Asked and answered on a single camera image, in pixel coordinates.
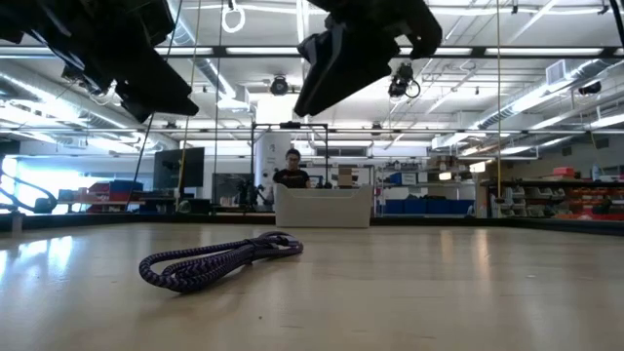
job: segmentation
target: purple rope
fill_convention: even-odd
[[[153,286],[178,293],[191,293],[207,287],[234,269],[257,259],[286,257],[302,252],[303,243],[295,237],[283,232],[269,232],[254,239],[234,243],[156,253],[140,262],[138,274]],[[161,274],[151,268],[158,262],[202,254],[212,255],[170,264]]]

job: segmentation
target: computer monitor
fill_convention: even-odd
[[[182,150],[157,152],[154,155],[154,189],[177,188],[182,165]],[[188,148],[184,155],[182,187],[204,186],[204,148]]]

